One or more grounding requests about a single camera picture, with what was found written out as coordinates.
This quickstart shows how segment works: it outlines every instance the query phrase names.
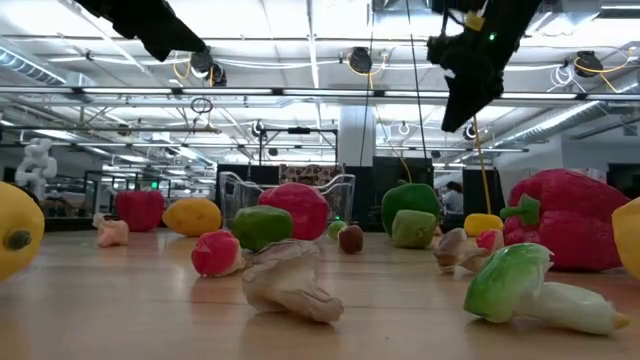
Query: wooden surface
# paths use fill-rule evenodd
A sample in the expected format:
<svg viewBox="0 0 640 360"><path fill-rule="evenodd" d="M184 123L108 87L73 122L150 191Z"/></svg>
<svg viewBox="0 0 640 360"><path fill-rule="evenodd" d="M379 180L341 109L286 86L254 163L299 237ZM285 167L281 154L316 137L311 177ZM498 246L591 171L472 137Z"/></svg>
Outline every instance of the wooden surface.
<svg viewBox="0 0 640 360"><path fill-rule="evenodd" d="M200 279L193 239L135 234L97 249L95 232L55 233L29 271L0 283L0 359L640 359L640 281L623 272L551 274L629 314L611 337L535 320L490 325L462 311L470 278L439 275L430 251L367 235L362 255L323 241L320 278L345 304L334 325L256 315L236 274Z"/></svg>

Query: wire basket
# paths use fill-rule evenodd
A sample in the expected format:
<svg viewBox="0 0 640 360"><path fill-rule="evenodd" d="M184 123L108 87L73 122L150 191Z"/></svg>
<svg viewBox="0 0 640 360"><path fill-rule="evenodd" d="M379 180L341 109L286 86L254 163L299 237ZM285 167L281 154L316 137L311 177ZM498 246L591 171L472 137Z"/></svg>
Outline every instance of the wire basket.
<svg viewBox="0 0 640 360"><path fill-rule="evenodd" d="M231 228L233 218L238 210L258 205L258 198L263 191L278 185L256 184L244 181L230 171L220 173L220 206L224 217L224 227ZM341 174L334 177L328 184L312 186L317 189L329 204L327 222L342 220L351 221L353 209L353 195L356 187L356 177Z"/></svg>

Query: white statue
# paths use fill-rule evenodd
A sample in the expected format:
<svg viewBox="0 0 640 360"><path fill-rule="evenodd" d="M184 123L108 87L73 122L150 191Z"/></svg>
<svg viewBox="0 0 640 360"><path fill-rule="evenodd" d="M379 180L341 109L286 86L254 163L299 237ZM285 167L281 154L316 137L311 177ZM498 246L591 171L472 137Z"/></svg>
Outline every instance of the white statue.
<svg viewBox="0 0 640 360"><path fill-rule="evenodd" d="M31 139L24 148L24 159L16 170L16 184L26 187L43 200L47 179L58 173L56 159L49 157L52 142L49 139Z"/></svg>

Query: plastic produce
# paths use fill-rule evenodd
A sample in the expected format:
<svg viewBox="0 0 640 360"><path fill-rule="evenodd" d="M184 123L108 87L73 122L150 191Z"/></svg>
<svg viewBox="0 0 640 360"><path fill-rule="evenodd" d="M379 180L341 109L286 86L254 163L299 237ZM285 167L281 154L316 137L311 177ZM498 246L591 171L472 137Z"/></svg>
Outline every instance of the plastic produce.
<svg viewBox="0 0 640 360"><path fill-rule="evenodd" d="M247 261L242 291L260 312L291 311L317 321L338 321L342 301L317 283L320 249L310 241L281 241L262 249Z"/></svg>
<svg viewBox="0 0 640 360"><path fill-rule="evenodd" d="M127 245L129 226L122 220L105 220L104 214L93 215L93 227L98 229L98 246L102 248Z"/></svg>
<svg viewBox="0 0 640 360"><path fill-rule="evenodd" d="M293 238L315 240L327 227L329 204L315 188L287 183L263 193L258 199L260 205L270 205L286 210L293 219Z"/></svg>
<svg viewBox="0 0 640 360"><path fill-rule="evenodd" d="M476 242L467 237L462 228L456 228L444 234L433 252L438 267L444 274L455 272L456 266L477 272L487 261L491 252L478 248Z"/></svg>
<svg viewBox="0 0 640 360"><path fill-rule="evenodd" d="M260 251L263 247L293 234L293 220L285 210L268 205L240 209L233 219L233 236L243 249Z"/></svg>
<svg viewBox="0 0 640 360"><path fill-rule="evenodd" d="M116 210L130 231L151 231L162 220L164 197L159 191L123 191L116 195Z"/></svg>
<svg viewBox="0 0 640 360"><path fill-rule="evenodd" d="M347 223L344 221L334 221L327 228L327 236L329 239L338 241L338 233L342 231L342 229L347 227Z"/></svg>
<svg viewBox="0 0 640 360"><path fill-rule="evenodd" d="M502 219L495 215L471 214L464 220L464 231L469 236L478 236L487 230L502 230Z"/></svg>
<svg viewBox="0 0 640 360"><path fill-rule="evenodd" d="M596 335L607 335L629 324L629 319L600 294L544 282L551 255L549 249L538 244L498 250L469 285L464 310L494 323L530 316Z"/></svg>
<svg viewBox="0 0 640 360"><path fill-rule="evenodd" d="M393 235L393 220L400 210L415 210L430 213L440 218L440 201L431 186L426 184L402 184L384 194L382 198L382 225L390 237Z"/></svg>
<svg viewBox="0 0 640 360"><path fill-rule="evenodd" d="M358 225L347 226L338 233L338 241L342 252L349 255L357 254L364 246L364 233Z"/></svg>
<svg viewBox="0 0 640 360"><path fill-rule="evenodd" d="M194 269L202 276L226 276L244 266L238 239L225 230L200 236L191 252Z"/></svg>
<svg viewBox="0 0 640 360"><path fill-rule="evenodd" d="M44 236L44 215L19 187L0 182L0 280L23 270L33 260Z"/></svg>
<svg viewBox="0 0 640 360"><path fill-rule="evenodd" d="M519 182L509 206L505 245L546 246L555 269L606 270L622 265L613 239L611 215L629 202L618 190L579 173L555 169Z"/></svg>
<svg viewBox="0 0 640 360"><path fill-rule="evenodd" d="M481 249L486 249L493 253L504 247L504 237L500 230L483 231L476 237L476 245Z"/></svg>
<svg viewBox="0 0 640 360"><path fill-rule="evenodd" d="M393 220L391 240L393 245L407 249L424 249L433 240L438 220L433 214L400 210Z"/></svg>
<svg viewBox="0 0 640 360"><path fill-rule="evenodd" d="M220 209L213 201L204 198L181 199L162 214L162 221L169 229L184 236L201 236L220 229Z"/></svg>
<svg viewBox="0 0 640 360"><path fill-rule="evenodd" d="M640 198L613 212L613 236L624 268L640 279Z"/></svg>

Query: yellow squash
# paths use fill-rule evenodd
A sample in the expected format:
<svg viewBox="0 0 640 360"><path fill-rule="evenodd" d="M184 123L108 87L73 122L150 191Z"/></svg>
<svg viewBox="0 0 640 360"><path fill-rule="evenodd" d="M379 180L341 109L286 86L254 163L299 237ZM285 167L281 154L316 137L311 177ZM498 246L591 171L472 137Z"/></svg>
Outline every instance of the yellow squash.
<svg viewBox="0 0 640 360"><path fill-rule="evenodd" d="M469 236L478 236L487 230L502 231L503 227L502 219L495 215L471 214L464 220L464 231L466 231Z"/></svg>
<svg viewBox="0 0 640 360"><path fill-rule="evenodd" d="M220 209L204 198L182 199L174 202L162 214L162 221L174 232L198 237L220 229Z"/></svg>
<svg viewBox="0 0 640 360"><path fill-rule="evenodd" d="M26 268L44 236L44 215L21 189L0 182L0 281Z"/></svg>
<svg viewBox="0 0 640 360"><path fill-rule="evenodd" d="M640 279L640 198L616 209L612 224L622 265Z"/></svg>

